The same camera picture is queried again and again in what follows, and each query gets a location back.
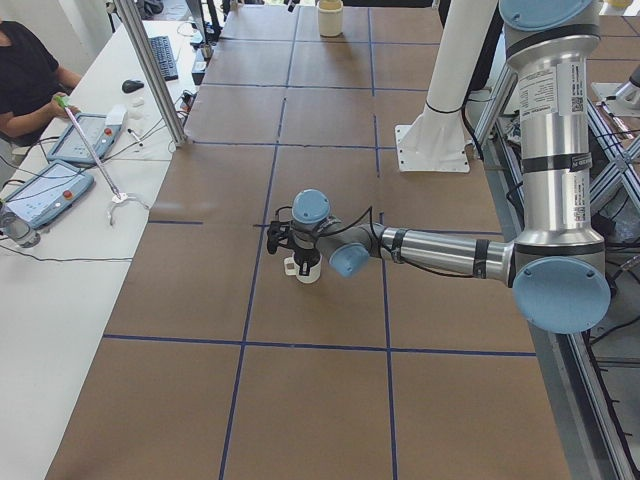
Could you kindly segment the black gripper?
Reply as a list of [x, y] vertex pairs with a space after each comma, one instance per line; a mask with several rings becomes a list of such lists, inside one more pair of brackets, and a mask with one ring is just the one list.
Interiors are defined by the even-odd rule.
[[320, 262], [320, 252], [317, 248], [304, 248], [294, 245], [294, 261], [297, 265], [316, 265]]

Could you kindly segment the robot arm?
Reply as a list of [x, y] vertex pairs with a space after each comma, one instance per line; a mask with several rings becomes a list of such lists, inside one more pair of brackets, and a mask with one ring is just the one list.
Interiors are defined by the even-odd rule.
[[423, 112], [396, 129], [404, 172], [462, 172], [465, 155], [458, 114], [494, 14], [504, 21], [508, 92], [484, 109], [496, 119], [519, 97], [520, 157], [500, 166], [489, 147], [484, 168], [495, 197], [519, 199], [518, 235], [503, 242], [393, 228], [370, 213], [351, 224], [331, 212], [320, 191], [300, 192], [288, 221], [273, 221], [268, 249], [285, 247], [288, 274], [316, 280], [322, 263], [350, 277], [381, 258], [437, 275], [491, 279], [512, 291], [522, 316], [556, 334], [593, 328], [611, 294], [605, 244], [592, 228], [586, 60], [600, 39], [593, 1], [455, 1], [444, 28]]

